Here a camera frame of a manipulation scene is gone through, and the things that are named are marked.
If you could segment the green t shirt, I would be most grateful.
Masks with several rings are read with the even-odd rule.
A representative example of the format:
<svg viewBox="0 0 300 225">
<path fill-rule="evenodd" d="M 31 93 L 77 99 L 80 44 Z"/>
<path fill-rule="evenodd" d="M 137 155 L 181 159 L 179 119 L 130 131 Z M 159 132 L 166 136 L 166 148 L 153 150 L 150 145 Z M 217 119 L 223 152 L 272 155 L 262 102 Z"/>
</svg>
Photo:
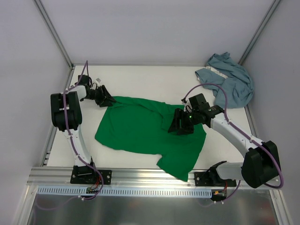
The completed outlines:
<svg viewBox="0 0 300 225">
<path fill-rule="evenodd" d="M 206 139 L 201 124 L 188 135 L 169 133 L 174 111 L 170 105 L 144 98 L 115 96 L 116 103 L 106 109 L 95 140 L 114 149 L 139 154 L 161 155 L 157 166 L 171 176 L 187 181 Z"/>
</svg>

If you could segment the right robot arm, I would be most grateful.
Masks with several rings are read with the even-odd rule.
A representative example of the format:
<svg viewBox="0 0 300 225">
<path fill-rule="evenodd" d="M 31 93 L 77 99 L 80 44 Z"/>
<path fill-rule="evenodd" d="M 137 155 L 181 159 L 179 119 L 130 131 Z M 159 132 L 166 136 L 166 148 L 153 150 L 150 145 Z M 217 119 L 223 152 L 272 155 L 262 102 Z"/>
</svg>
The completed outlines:
<svg viewBox="0 0 300 225">
<path fill-rule="evenodd" d="M 206 125 L 221 134 L 243 156 L 241 163 L 221 161 L 208 169 L 207 178 L 214 186 L 220 186 L 227 180 L 243 180 L 252 188 L 261 185 L 271 187 L 269 181 L 276 177 L 283 179 L 274 142 L 264 142 L 247 134 L 233 124 L 225 109 L 218 105 L 210 106 L 203 94 L 182 101 L 185 108 L 175 109 L 168 129 L 170 133 L 189 135 L 193 134 L 196 125 Z"/>
</svg>

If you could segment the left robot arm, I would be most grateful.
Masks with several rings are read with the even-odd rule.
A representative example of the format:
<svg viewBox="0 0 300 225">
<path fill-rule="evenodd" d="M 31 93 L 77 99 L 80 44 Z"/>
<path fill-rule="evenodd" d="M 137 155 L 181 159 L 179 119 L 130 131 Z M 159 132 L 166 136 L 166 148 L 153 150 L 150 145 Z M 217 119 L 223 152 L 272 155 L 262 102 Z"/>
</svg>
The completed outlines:
<svg viewBox="0 0 300 225">
<path fill-rule="evenodd" d="M 80 102 L 88 99 L 95 101 L 99 107 L 109 107 L 116 100 L 104 85 L 97 85 L 95 88 L 92 85 L 92 79 L 88 75 L 79 75 L 77 82 L 68 90 L 52 94 L 52 124 L 64 134 L 74 156 L 70 183 L 110 185 L 112 171 L 96 171 L 95 163 L 85 145 L 81 131 L 83 115 Z"/>
</svg>

